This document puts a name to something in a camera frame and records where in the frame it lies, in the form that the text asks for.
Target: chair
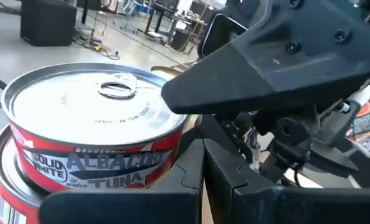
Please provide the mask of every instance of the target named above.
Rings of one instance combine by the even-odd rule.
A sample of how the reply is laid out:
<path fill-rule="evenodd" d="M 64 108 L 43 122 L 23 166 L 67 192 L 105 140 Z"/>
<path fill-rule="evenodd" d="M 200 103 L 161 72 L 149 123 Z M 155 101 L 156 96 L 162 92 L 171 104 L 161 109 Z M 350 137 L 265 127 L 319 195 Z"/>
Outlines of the chair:
<path fill-rule="evenodd" d="M 124 0 L 119 4 L 117 13 L 125 17 L 125 22 L 120 25 L 120 29 L 124 30 L 131 26 L 132 33 L 138 33 L 138 29 L 131 24 L 131 20 L 135 18 L 135 8 L 137 6 L 145 7 L 147 5 L 144 0 Z"/>

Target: screw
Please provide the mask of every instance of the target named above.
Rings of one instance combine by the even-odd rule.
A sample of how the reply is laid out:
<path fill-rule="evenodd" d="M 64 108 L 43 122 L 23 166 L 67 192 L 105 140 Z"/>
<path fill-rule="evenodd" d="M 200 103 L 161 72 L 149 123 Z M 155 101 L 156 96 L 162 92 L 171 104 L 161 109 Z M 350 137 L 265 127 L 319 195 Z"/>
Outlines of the screw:
<path fill-rule="evenodd" d="M 291 41 L 285 46 L 285 51 L 288 54 L 295 54 L 300 51 L 300 44 L 296 41 Z"/>
<path fill-rule="evenodd" d="M 298 9 L 303 4 L 303 0 L 289 0 L 289 7 Z"/>
<path fill-rule="evenodd" d="M 336 44 L 344 44 L 349 40 L 350 37 L 350 31 L 338 29 L 334 34 L 334 42 L 336 42 Z"/>

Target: pull tab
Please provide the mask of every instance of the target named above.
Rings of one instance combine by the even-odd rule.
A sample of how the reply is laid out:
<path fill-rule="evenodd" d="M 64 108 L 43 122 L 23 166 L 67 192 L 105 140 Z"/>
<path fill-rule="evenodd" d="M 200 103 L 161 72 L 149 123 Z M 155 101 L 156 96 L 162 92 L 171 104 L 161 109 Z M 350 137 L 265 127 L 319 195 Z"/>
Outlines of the pull tab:
<path fill-rule="evenodd" d="M 116 78 L 100 85 L 99 94 L 116 99 L 128 99 L 135 95 L 136 77 L 129 73 L 118 73 Z"/>

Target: can lid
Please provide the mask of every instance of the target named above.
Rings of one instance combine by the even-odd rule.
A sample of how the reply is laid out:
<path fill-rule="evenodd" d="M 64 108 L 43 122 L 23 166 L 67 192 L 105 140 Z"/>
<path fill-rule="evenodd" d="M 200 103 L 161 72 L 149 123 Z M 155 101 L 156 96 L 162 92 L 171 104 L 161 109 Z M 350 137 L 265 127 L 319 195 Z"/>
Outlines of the can lid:
<path fill-rule="evenodd" d="M 166 81 L 120 65 L 54 65 L 10 83 L 2 105 L 15 124 L 43 138 L 87 146 L 136 144 L 164 136 L 186 119 L 163 101 Z"/>

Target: stacked cans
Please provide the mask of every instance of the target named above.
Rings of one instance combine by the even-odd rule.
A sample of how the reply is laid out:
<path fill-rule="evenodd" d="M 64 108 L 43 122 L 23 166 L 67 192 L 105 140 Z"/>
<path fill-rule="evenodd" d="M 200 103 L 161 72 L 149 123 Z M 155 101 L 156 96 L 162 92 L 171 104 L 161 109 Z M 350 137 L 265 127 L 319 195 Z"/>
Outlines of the stacked cans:
<path fill-rule="evenodd" d="M 8 84 L 0 223 L 38 223 L 43 199 L 61 190 L 145 188 L 162 177 L 174 164 L 186 120 L 161 98 L 169 78 L 121 65 L 70 63 Z"/>

